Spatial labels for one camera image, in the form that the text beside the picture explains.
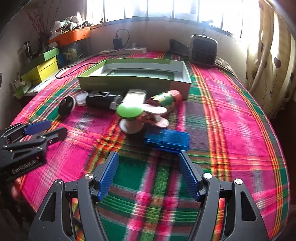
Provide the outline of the black charger adapter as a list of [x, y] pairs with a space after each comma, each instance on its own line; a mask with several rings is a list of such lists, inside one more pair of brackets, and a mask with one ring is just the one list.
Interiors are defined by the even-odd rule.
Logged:
[[114, 50], [120, 50], [123, 48], [122, 38], [113, 39]]

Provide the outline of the green cardboard tray box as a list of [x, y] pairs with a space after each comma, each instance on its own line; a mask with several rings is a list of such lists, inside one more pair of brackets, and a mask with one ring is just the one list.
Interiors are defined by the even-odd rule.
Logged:
[[88, 68], [78, 77], [85, 91], [146, 91], [146, 97], [177, 90], [188, 98], [191, 78], [183, 61], [157, 58], [106, 59]]

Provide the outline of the orange tray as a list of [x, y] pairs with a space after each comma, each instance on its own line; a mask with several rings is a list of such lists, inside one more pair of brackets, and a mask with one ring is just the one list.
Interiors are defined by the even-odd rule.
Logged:
[[58, 47], [64, 47], [74, 42], [90, 37], [90, 27], [79, 28], [62, 33], [49, 40], [49, 45], [56, 42]]

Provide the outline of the yellow green box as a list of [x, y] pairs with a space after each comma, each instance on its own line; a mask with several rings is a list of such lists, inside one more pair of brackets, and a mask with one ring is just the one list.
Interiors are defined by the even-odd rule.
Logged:
[[21, 69], [21, 80], [40, 84], [58, 71], [57, 56], [59, 49], [54, 48], [42, 53]]

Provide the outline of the green top white knob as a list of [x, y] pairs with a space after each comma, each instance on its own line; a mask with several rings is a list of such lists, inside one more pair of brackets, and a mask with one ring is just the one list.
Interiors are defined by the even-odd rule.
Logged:
[[121, 118], [120, 129], [126, 134], [140, 132], [144, 124], [137, 118], [143, 113], [142, 104], [122, 102], [117, 106], [116, 114]]

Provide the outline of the black rectangular device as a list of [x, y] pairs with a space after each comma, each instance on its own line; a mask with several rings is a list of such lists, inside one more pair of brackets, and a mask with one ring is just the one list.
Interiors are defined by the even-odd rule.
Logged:
[[86, 97], [86, 105], [91, 108], [116, 110], [123, 100], [122, 92], [92, 91]]

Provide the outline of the pink white clip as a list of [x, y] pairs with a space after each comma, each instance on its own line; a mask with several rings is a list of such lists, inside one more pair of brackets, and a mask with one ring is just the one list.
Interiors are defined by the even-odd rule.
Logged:
[[167, 128], [169, 126], [169, 121], [163, 118], [163, 115], [168, 112], [165, 107], [144, 103], [142, 110], [142, 114], [137, 117], [137, 120], [141, 123], [148, 123], [158, 128]]

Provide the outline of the black round disc gadget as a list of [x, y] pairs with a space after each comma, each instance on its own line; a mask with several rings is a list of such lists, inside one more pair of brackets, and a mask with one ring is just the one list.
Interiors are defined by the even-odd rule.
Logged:
[[62, 99], [59, 104], [58, 114], [61, 117], [67, 117], [74, 110], [76, 100], [72, 96], [67, 96]]

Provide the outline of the plaid pink green tablecloth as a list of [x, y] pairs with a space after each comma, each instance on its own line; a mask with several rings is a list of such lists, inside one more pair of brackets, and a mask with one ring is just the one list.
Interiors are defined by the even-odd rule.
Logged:
[[[21, 179], [21, 192], [38, 209], [56, 179], [75, 181], [102, 163], [110, 151], [119, 166], [108, 196], [98, 208], [110, 240], [186, 240], [199, 204], [189, 196], [178, 160], [148, 149], [143, 133], [126, 135], [113, 111], [77, 106], [58, 115], [63, 97], [79, 89], [77, 76], [102, 61], [94, 57], [48, 85], [15, 118], [43, 119], [64, 126], [67, 138], [49, 147], [47, 163]], [[290, 205], [287, 166], [264, 112], [234, 77], [187, 63], [188, 99], [169, 115], [169, 127], [190, 134], [188, 155], [217, 179], [243, 180], [256, 202], [269, 238], [284, 229]]]

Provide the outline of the cream patterned curtain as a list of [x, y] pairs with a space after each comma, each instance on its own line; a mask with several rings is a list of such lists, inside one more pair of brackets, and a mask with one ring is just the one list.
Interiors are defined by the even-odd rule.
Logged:
[[246, 20], [246, 88], [268, 118], [295, 100], [295, 38], [267, 1]]

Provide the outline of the blue transparent plastic case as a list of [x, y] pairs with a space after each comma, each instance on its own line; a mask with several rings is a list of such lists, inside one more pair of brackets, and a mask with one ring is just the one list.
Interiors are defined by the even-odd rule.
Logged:
[[173, 153], [187, 151], [190, 147], [190, 134], [170, 129], [151, 128], [144, 135], [146, 146]]

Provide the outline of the white round lid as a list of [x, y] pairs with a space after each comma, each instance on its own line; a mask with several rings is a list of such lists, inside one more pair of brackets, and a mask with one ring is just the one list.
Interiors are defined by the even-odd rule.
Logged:
[[87, 91], [81, 91], [75, 95], [75, 100], [78, 106], [85, 106], [86, 105], [86, 98], [88, 97]]

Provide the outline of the grey small fan heater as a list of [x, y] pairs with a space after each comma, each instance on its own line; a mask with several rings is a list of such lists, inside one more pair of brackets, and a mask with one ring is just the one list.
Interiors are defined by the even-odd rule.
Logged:
[[195, 65], [213, 68], [218, 42], [204, 35], [192, 35], [189, 46], [189, 61]]

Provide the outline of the red cap spice bottle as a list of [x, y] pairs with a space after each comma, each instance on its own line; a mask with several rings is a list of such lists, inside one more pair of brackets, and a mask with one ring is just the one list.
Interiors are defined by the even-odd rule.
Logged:
[[183, 101], [181, 93], [177, 90], [169, 90], [161, 92], [146, 100], [147, 104], [161, 106], [167, 109], [167, 113], [172, 112], [176, 106], [179, 106]]

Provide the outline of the white power strip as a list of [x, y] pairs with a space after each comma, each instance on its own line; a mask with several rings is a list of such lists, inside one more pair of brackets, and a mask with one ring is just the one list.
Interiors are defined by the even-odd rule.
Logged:
[[130, 54], [145, 54], [147, 53], [147, 48], [123, 48], [120, 50], [103, 50], [99, 52], [100, 55], [107, 55], [107, 56], [112, 56], [112, 55], [130, 55]]

